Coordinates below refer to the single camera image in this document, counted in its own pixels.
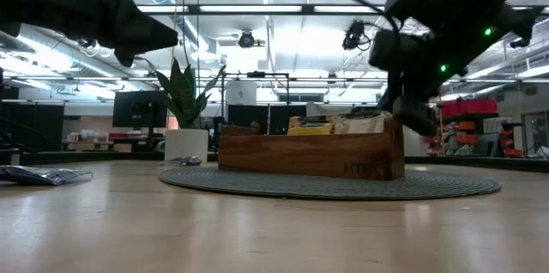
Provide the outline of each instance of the ceiling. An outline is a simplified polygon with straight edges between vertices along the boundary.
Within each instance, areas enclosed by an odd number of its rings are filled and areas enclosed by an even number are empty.
[[[158,0],[134,0],[138,5],[158,3]],[[249,4],[352,4],[351,0],[167,0],[164,3],[179,4],[230,4],[230,5],[249,5]],[[372,3],[384,4],[385,0],[369,0]],[[549,0],[509,0],[513,5],[549,5]],[[170,27],[175,27],[169,16],[156,15],[155,18]],[[185,43],[186,49],[182,46],[176,46],[173,53],[181,61],[185,61],[185,50],[190,57],[193,67],[201,69],[201,76],[210,76],[215,73],[219,67],[227,63],[230,71],[247,71],[249,68],[258,70],[276,70],[277,72],[288,72],[296,77],[325,77],[329,72],[336,72],[339,77],[379,77],[383,76],[379,70],[368,65],[368,51],[344,51],[341,47],[345,31],[349,24],[356,19],[376,22],[378,25],[386,27],[388,24],[384,19],[377,16],[358,16],[358,15],[271,15],[266,19],[265,15],[187,15],[186,20],[197,31],[197,35],[207,40],[213,40],[215,48],[209,47],[207,51],[198,52],[189,41]],[[544,65],[546,52],[545,49],[547,34],[549,33],[549,23],[539,19],[540,24],[536,27],[534,39],[529,48],[511,49],[509,43],[513,41],[512,36],[506,36],[502,41],[491,47],[484,54],[475,59],[469,66],[470,73],[479,72],[488,68],[493,68],[493,72],[478,77],[485,78],[511,78],[512,74],[523,72],[529,67]],[[175,27],[180,36],[183,31]],[[272,60],[268,60],[267,46],[252,48],[249,51],[242,51],[236,46],[236,40],[243,31],[251,31],[256,39],[268,42],[268,48]],[[403,28],[404,33],[422,34],[426,29],[415,21],[408,21]],[[370,29],[368,34],[372,36],[374,29]],[[21,34],[27,39],[35,40],[45,47],[41,50],[41,55],[33,59],[45,59],[48,55],[44,52],[61,53],[73,61],[73,65],[65,70],[55,70],[50,68],[53,63],[44,62],[39,64],[40,68],[33,68],[33,72],[25,70],[13,70],[8,76],[117,76],[117,77],[142,77],[146,76],[149,68],[145,61],[136,61],[131,69],[123,67],[117,59],[107,49],[96,48],[90,51],[81,51],[79,46],[61,34],[45,30],[42,28],[25,27]],[[526,57],[529,53],[533,54],[532,64],[526,64]],[[142,55],[157,70],[169,73],[170,62],[172,61],[172,49],[163,49],[155,52],[148,52]],[[245,63],[242,59],[253,61],[250,67],[242,67]],[[87,82],[78,81],[41,81],[55,90],[55,93],[66,93],[74,91],[77,85],[88,85]],[[32,87],[24,84],[25,82],[12,82],[14,86]],[[119,89],[156,89],[154,82],[132,82],[126,81],[104,82],[108,86],[101,87],[104,91],[117,91]],[[293,83],[296,89],[306,88],[307,83]],[[338,83],[339,89],[344,89],[346,94],[352,94],[349,97],[351,101],[362,101],[361,94],[364,88],[383,89],[383,81],[358,83],[353,85],[352,89],[345,89],[348,85]],[[449,83],[445,85],[446,94],[456,93],[475,93],[481,89],[493,87],[490,83]],[[52,98],[66,99],[67,94],[50,94]],[[84,94],[76,92],[71,98],[94,99],[94,94]]]

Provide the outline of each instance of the security camera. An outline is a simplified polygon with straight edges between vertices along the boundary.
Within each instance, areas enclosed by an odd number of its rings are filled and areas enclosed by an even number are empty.
[[[240,39],[238,40],[238,45],[243,48],[251,48],[256,43],[254,36],[251,35],[251,32],[242,32]]]

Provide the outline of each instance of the wooden floor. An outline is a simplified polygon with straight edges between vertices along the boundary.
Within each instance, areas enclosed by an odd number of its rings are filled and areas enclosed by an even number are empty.
[[[58,188],[0,185],[2,273],[547,272],[549,175],[465,167],[485,197],[311,202],[162,184],[152,161],[63,165]],[[432,167],[419,167],[432,170]]]

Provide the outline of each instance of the white planter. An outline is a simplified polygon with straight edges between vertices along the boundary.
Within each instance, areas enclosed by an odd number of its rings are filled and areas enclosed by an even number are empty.
[[[178,157],[198,157],[208,161],[208,132],[205,130],[167,130],[164,160]]]

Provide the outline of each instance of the wooden crate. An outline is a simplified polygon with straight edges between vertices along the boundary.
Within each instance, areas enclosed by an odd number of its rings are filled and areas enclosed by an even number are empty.
[[[384,132],[322,136],[221,136],[220,170],[318,175],[348,179],[404,177],[402,125]]]

